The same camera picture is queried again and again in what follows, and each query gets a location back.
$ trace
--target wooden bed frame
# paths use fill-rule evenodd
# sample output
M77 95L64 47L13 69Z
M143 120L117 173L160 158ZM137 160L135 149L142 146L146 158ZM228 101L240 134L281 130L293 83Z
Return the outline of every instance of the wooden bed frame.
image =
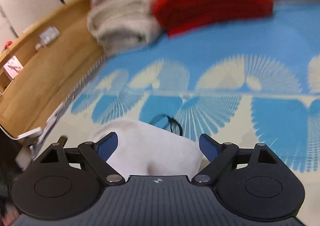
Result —
M87 30L90 0L61 6L18 38L0 57L0 88L9 84L3 65L15 55L24 66L0 97L0 125L14 138L46 121L104 52ZM35 50L49 26L60 36Z

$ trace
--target red folded cloth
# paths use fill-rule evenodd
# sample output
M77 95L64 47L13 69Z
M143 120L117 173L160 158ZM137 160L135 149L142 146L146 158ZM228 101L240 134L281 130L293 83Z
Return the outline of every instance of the red folded cloth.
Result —
M168 35L214 22L265 17L272 0L157 0L154 14Z

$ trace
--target metal screw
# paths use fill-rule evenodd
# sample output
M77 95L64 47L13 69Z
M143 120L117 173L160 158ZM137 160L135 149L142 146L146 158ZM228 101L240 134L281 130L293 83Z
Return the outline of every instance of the metal screw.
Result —
M122 176L119 174L111 174L107 176L107 181L110 183L118 183L122 180Z
M199 174L195 177L196 182L198 183L207 183L210 181L210 177L206 174Z

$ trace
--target stack of clothes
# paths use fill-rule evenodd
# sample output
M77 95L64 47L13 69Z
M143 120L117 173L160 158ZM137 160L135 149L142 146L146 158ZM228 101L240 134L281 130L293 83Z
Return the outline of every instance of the stack of clothes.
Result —
M203 25L272 14L272 0L92 0L88 30L112 55Z

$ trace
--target gray ribbed panel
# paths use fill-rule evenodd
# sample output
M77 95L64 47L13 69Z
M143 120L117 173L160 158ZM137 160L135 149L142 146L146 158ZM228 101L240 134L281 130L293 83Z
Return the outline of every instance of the gray ribbed panel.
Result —
M107 188L92 208L73 218L41 222L22 215L13 226L302 226L294 218L250 222L227 211L209 188L193 186L186 176L160 176L161 183L154 182L157 178L132 176L122 186Z

